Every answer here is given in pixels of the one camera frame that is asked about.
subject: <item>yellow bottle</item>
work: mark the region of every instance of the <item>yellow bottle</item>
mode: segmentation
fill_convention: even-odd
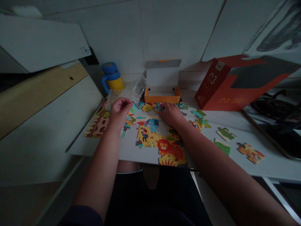
[[[117,70],[117,66],[114,62],[104,63],[101,66],[101,69],[105,73],[105,76],[102,78],[101,82],[103,84],[106,93],[109,93],[109,89],[106,85],[106,81],[108,82],[111,89],[124,89],[124,85],[120,73]]]

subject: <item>puzzle piece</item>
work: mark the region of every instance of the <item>puzzle piece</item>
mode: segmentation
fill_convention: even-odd
[[[182,112],[182,115],[184,116],[184,118],[186,118],[187,113],[185,113],[185,112],[183,112],[183,111],[181,111],[181,112]]]
[[[191,113],[194,114],[194,116],[198,119],[198,118],[204,118],[206,116],[206,114],[200,110],[200,109],[197,109],[197,110],[193,110],[191,111]]]
[[[157,103],[156,106],[154,107],[154,112],[156,114],[158,114],[159,112],[162,111],[162,106],[163,106],[163,103]]]
[[[231,147],[228,144],[226,144],[226,143],[224,143],[224,142],[222,142],[222,141],[220,141],[220,140],[218,140],[216,138],[214,138],[213,143],[216,146],[218,146],[227,156],[230,155],[230,149],[231,149]]]
[[[135,104],[133,104],[133,107],[130,109],[130,111],[128,112],[129,116],[134,116],[136,111],[139,111],[139,109],[135,106]]]
[[[140,122],[143,122],[144,124],[144,122],[146,122],[149,119],[157,119],[158,121],[160,121],[159,116],[135,116],[132,118],[135,118],[134,124],[139,124]]]
[[[126,131],[131,129],[131,126],[136,122],[136,119],[130,116],[126,117],[125,125],[123,127],[123,132],[121,134],[121,138],[125,138]]]
[[[108,118],[110,116],[110,112],[109,111],[106,111],[104,114],[103,114],[103,118]]]
[[[169,126],[167,129],[168,132],[172,133],[172,134],[179,134],[177,130],[175,130],[175,128],[173,128],[172,126]]]
[[[188,103],[186,103],[186,102],[180,102],[180,103],[177,104],[177,106],[178,106],[179,109],[188,110]]]
[[[193,122],[193,121],[189,120],[189,123],[192,124],[199,132],[201,132],[200,126],[198,125],[197,122]]]
[[[143,107],[143,104],[144,104],[143,100],[140,100],[139,103],[138,103],[138,107],[141,109]]]
[[[154,146],[157,148],[157,141],[159,140],[158,133],[152,133],[149,127],[139,125],[137,139],[142,142],[142,146],[151,148]]]
[[[219,131],[216,131],[225,141],[230,141],[236,138],[237,136],[234,133],[230,133],[229,129],[218,127]]]
[[[209,125],[209,121],[207,119],[199,118],[196,119],[195,121],[197,122],[200,128],[212,128],[211,125]]]
[[[136,141],[136,146],[139,146],[139,148],[142,149],[143,143],[140,139]]]
[[[162,136],[157,146],[159,154],[162,156],[159,158],[160,165],[178,166],[187,163],[183,141],[179,135]]]
[[[109,118],[100,118],[98,123],[95,125],[95,127],[89,129],[89,137],[101,137],[103,133],[105,132],[107,125],[109,122]]]
[[[139,124],[137,139],[142,142],[142,146],[157,148],[159,122],[159,116],[137,116],[135,118],[134,124]]]
[[[92,122],[88,126],[87,130],[84,132],[83,137],[101,137],[103,132],[98,134],[98,130],[100,129],[99,126],[101,126],[100,122],[103,122],[104,118],[109,118],[110,112],[106,111],[104,107],[100,107],[96,114],[94,115]]]
[[[246,155],[248,159],[254,164],[258,164],[260,160],[265,158],[265,156],[261,152],[254,150],[254,148],[248,143],[237,143],[237,145],[239,146],[237,150],[240,153]]]
[[[143,112],[150,112],[153,109],[152,105],[149,105],[147,103],[143,103],[141,110]]]

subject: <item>cartoon elephant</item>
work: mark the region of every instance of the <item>cartoon elephant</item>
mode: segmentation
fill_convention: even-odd
[[[158,132],[159,121],[157,119],[149,119],[144,123],[145,127],[150,127],[151,132]]]

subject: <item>clear plastic bag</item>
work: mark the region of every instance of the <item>clear plastic bag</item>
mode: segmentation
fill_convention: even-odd
[[[106,103],[106,110],[110,110],[112,104],[119,98],[125,97],[130,99],[136,106],[145,91],[146,88],[146,78],[144,76],[140,76],[138,79],[132,81],[128,84],[123,90],[110,89],[109,94],[107,96],[108,101]]]

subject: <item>forearm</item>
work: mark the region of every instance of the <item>forearm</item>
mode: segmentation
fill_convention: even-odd
[[[77,191],[73,205],[93,208],[103,221],[114,186],[119,159],[120,131],[108,126]]]
[[[265,189],[189,122],[181,122],[175,129],[200,173],[237,224],[296,223]]]

